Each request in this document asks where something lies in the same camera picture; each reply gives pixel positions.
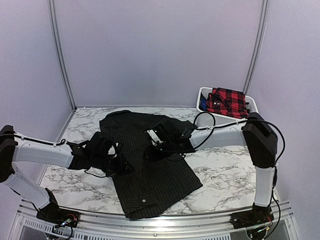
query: gray wall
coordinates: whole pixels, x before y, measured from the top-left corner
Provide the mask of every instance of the gray wall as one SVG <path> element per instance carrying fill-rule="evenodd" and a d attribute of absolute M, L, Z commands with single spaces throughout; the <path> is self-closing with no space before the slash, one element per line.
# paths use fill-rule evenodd
<path fill-rule="evenodd" d="M 78 106 L 195 107 L 203 86 L 242 90 L 261 0 L 57 0 Z"/>
<path fill-rule="evenodd" d="M 55 141 L 71 114 L 54 49 L 47 1 L 0 0 L 0 128 Z M 42 164 L 20 164 L 34 180 Z M 20 197 L 0 184 L 0 239 Z"/>
<path fill-rule="evenodd" d="M 302 239 L 320 236 L 320 2 L 273 0 L 249 91 L 283 131 L 278 190 L 289 199 Z"/>

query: white marble surface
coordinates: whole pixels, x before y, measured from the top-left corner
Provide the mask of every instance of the white marble surface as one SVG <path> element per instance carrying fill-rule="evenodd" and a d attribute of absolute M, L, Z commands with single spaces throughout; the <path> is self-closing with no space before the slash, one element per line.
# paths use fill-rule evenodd
<path fill-rule="evenodd" d="M 99 131 L 99 121 L 120 110 L 167 115 L 193 121 L 195 108 L 121 107 L 80 108 L 72 118 L 64 138 L 70 142 L 89 140 Z M 185 160 L 199 177 L 203 187 L 172 205 L 163 214 L 195 214 L 251 206 L 255 197 L 255 168 L 243 146 L 217 147 L 187 154 Z M 103 175 L 90 169 L 89 172 Z M 61 206 L 123 214 L 111 178 L 97 178 L 83 170 L 68 170 L 49 165 L 41 186 L 53 191 Z"/>

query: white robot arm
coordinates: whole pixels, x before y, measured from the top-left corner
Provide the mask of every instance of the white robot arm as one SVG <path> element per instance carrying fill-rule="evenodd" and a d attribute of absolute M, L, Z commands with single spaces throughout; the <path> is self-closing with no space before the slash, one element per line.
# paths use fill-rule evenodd
<path fill-rule="evenodd" d="M 146 131 L 152 145 L 146 149 L 144 159 L 156 162 L 173 153 L 192 153 L 212 147 L 247 146 L 256 170 L 254 203 L 252 210 L 232 214 L 230 222 L 235 229 L 268 222 L 274 219 L 270 204 L 277 182 L 278 147 L 278 137 L 269 124 L 274 126 L 256 112 L 250 113 L 247 119 L 233 123 L 202 129 L 195 127 L 184 132 L 180 132 L 169 120 L 164 120 Z"/>
<path fill-rule="evenodd" d="M 0 183 L 30 200 L 38 208 L 37 218 L 60 223 L 72 214 L 79 213 L 61 209 L 49 189 L 36 185 L 16 162 L 35 162 L 57 165 L 71 170 L 88 170 L 91 167 L 102 170 L 107 177 L 124 175 L 134 171 L 120 153 L 121 144 L 106 133 L 96 132 L 90 141 L 80 144 L 48 142 L 30 138 L 14 131 L 10 125 L 0 130 Z"/>

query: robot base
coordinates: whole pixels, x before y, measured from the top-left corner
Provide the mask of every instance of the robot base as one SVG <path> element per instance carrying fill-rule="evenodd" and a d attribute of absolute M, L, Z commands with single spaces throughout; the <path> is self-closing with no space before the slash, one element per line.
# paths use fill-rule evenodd
<path fill-rule="evenodd" d="M 54 224 L 61 224 L 68 219 L 72 219 L 69 226 L 76 228 L 79 221 L 79 212 L 60 208 L 53 193 L 47 188 L 45 190 L 49 194 L 50 203 L 38 211 L 36 218 Z"/>
<path fill-rule="evenodd" d="M 230 223 L 234 229 L 247 228 L 254 225 L 269 223 L 275 219 L 270 205 L 263 207 L 253 204 L 252 210 L 234 212 Z"/>

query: red plaid shirt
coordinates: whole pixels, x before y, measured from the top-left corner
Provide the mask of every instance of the red plaid shirt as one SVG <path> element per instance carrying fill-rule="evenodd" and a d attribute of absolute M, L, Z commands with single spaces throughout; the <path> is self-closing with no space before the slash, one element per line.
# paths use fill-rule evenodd
<path fill-rule="evenodd" d="M 206 110 L 236 119 L 247 118 L 245 97 L 246 95 L 241 91 L 213 88 L 206 101 Z"/>

